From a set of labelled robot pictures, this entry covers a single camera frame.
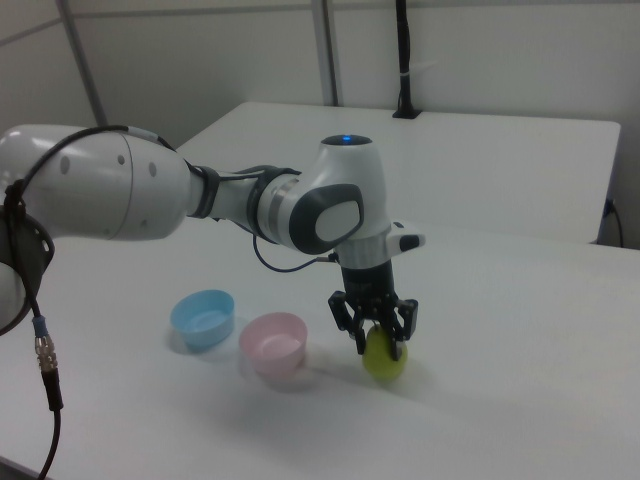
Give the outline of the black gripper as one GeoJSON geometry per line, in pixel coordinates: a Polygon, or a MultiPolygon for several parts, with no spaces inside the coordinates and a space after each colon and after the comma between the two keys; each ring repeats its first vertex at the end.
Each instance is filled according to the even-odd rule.
{"type": "Polygon", "coordinates": [[[404,343],[416,330],[419,302],[415,299],[398,298],[390,260],[366,269],[342,267],[341,274],[345,292],[335,291],[328,299],[337,328],[349,334],[355,342],[357,353],[363,356],[366,348],[364,320],[358,311],[351,314],[348,304],[391,305],[388,323],[390,355],[393,361],[399,362],[403,357],[404,343]]]}

